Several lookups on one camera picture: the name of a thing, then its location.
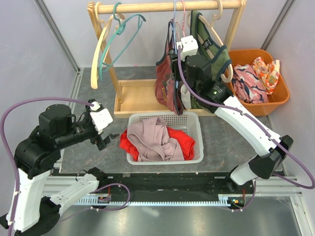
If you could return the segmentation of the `rust red tank top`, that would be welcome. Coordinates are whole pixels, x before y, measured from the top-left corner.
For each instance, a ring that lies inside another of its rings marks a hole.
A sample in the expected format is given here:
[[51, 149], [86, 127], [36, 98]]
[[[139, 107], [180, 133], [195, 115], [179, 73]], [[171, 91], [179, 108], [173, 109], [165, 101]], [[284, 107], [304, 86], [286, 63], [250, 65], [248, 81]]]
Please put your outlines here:
[[167, 37], [162, 58], [156, 62], [155, 96], [159, 104], [177, 115], [182, 115], [183, 104], [179, 98], [178, 83], [173, 61], [177, 59], [174, 40], [174, 20], [168, 22]]

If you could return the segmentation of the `light blue hanger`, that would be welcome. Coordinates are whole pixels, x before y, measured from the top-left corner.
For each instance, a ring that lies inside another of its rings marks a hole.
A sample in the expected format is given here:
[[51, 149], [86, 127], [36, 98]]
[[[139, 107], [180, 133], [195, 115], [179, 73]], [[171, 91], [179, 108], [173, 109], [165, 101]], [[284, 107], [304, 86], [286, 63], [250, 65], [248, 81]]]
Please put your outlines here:
[[171, 67], [172, 67], [172, 73], [174, 77], [174, 83], [175, 83], [175, 88], [179, 88], [179, 70], [178, 70], [178, 53], [177, 53], [177, 39], [176, 39], [176, 1], [173, 0], [174, 3], [174, 10], [173, 10], [173, 20], [171, 23], [172, 26], [172, 53], [170, 54], [170, 59], [171, 59]]

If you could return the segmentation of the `mauve pink tank top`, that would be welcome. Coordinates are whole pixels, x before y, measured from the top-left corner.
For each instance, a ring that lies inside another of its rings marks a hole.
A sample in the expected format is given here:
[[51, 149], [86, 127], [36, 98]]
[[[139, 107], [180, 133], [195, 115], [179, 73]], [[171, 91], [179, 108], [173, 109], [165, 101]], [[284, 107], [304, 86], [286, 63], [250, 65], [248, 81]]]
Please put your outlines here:
[[127, 127], [127, 139], [139, 152], [138, 162], [184, 161], [181, 146], [169, 136], [166, 125], [162, 118], [152, 117]]

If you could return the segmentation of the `white plastic basket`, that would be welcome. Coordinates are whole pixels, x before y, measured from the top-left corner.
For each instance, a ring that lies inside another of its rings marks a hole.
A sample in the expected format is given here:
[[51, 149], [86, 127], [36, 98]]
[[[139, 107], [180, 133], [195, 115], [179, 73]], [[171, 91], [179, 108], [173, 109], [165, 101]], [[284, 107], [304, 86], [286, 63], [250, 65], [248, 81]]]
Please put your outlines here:
[[128, 153], [126, 155], [127, 161], [132, 165], [181, 165], [181, 164], [196, 164], [203, 160], [204, 157], [204, 146], [201, 134], [201, 127], [198, 115], [194, 112], [184, 112], [181, 116], [176, 115], [171, 111], [157, 111], [149, 113], [137, 113], [129, 117], [129, 125], [136, 122], [140, 122], [147, 118], [160, 117], [166, 121], [167, 126], [174, 130], [181, 130], [186, 135], [191, 137], [195, 144], [193, 146], [194, 156], [190, 160], [183, 161], [159, 161], [159, 162], [136, 162], [134, 158]]

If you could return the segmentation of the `beige wooden hanger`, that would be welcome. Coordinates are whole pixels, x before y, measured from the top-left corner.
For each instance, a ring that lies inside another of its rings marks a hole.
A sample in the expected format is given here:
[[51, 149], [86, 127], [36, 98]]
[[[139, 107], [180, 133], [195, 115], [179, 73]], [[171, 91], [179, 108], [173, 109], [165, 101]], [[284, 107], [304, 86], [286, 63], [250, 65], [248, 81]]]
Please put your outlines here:
[[[111, 15], [109, 19], [106, 21], [100, 17], [100, 7], [102, 6], [102, 2], [88, 2], [87, 9], [89, 12], [89, 16], [91, 22], [93, 24], [96, 36], [97, 36], [97, 45], [94, 51], [93, 61], [92, 61], [92, 70], [91, 70], [91, 88], [97, 89], [98, 88], [98, 81], [102, 79], [101, 74], [98, 72], [98, 69], [102, 69], [103, 62], [112, 62], [111, 57], [108, 55], [108, 49], [106, 50], [105, 47], [107, 46], [106, 37], [110, 32], [112, 21], [114, 17], [118, 18], [118, 23], [123, 23], [126, 19], [125, 16], [121, 13]], [[101, 59], [101, 66], [98, 65], [99, 63], [99, 54], [100, 52], [105, 51], [105, 59]]]

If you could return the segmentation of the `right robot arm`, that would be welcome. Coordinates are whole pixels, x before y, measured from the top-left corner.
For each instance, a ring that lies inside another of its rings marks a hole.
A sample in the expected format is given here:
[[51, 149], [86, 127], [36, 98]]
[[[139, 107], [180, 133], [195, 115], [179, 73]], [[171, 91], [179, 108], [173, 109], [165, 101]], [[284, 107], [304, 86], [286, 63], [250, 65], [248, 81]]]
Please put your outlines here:
[[255, 156], [248, 162], [236, 166], [229, 173], [225, 187], [230, 193], [238, 193], [245, 183], [257, 178], [269, 179], [290, 154], [293, 139], [280, 136], [268, 129], [252, 115], [236, 96], [220, 82], [209, 83], [209, 89], [202, 94], [196, 82], [205, 79], [206, 60], [201, 55], [187, 56], [182, 60], [181, 51], [170, 56], [172, 75], [181, 80], [191, 95], [208, 110], [231, 125], [255, 150]]

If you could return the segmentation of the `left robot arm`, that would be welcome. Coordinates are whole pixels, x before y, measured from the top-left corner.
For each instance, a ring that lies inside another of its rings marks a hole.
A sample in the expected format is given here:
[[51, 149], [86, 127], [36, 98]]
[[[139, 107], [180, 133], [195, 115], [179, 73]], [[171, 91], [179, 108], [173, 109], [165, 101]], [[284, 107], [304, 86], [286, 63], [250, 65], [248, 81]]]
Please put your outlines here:
[[14, 161], [19, 173], [18, 201], [0, 218], [4, 228], [13, 227], [17, 236], [41, 236], [49, 232], [62, 214], [85, 195], [104, 193], [108, 188], [106, 174], [99, 168], [89, 169], [70, 187], [47, 197], [43, 188], [61, 150], [90, 140], [104, 150], [113, 140], [110, 134], [102, 139], [103, 130], [113, 118], [101, 104], [86, 106], [84, 118], [76, 121], [71, 108], [65, 104], [51, 105], [39, 115], [39, 125], [28, 138], [18, 144]]

